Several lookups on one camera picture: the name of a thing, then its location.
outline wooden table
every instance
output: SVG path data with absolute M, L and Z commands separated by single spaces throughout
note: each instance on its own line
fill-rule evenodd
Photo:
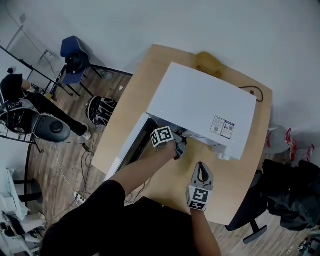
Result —
M 93 165 L 108 174 L 142 113 L 146 112 L 171 62 L 195 67 L 195 55 L 185 51 L 153 45 L 123 93 L 101 138 Z M 224 67 L 222 80 L 237 87 L 257 86 L 263 91 L 263 102 L 257 102 L 250 135 L 241 160 L 217 159 L 210 148 L 194 139 L 188 140 L 184 158 L 171 160 L 156 175 L 144 196 L 173 209 L 190 213 L 186 205 L 186 187 L 196 163 L 204 162 L 214 176 L 213 195 L 205 215 L 208 221 L 228 225 L 239 209 L 256 173 L 267 135 L 272 91 L 261 83 Z M 260 97 L 258 90 L 253 90 Z

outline black pants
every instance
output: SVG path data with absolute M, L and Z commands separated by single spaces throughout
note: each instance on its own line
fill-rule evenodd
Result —
M 65 122 L 75 134 L 79 136 L 85 134 L 87 130 L 86 126 L 73 120 L 70 116 L 68 116 L 65 112 L 63 112 L 60 108 L 58 108 L 55 104 L 41 94 L 31 93 L 26 99 L 33 104 L 40 114 L 47 113 L 53 115 L 54 117 Z

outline power strip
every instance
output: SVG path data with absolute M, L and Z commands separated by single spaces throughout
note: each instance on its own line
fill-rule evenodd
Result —
M 77 206 L 83 205 L 86 201 L 86 199 L 82 197 L 79 192 L 74 192 L 74 198 L 76 199 Z

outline black shirt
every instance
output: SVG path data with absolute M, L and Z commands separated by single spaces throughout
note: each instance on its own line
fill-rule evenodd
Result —
M 104 182 L 46 232 L 47 255 L 198 255 L 191 216 L 147 199 L 124 207 L 125 191 Z
M 28 94 L 21 89 L 22 83 L 22 74 L 9 74 L 1 81 L 0 89 L 4 102 L 18 101 Z

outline shoe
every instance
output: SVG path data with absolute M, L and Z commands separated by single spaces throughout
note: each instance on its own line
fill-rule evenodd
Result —
M 84 135 L 82 135 L 82 137 L 85 138 L 85 140 L 89 140 L 91 138 L 91 132 L 89 131 L 89 126 L 86 123 L 82 123 L 85 127 L 86 127 L 86 131 L 84 133 Z

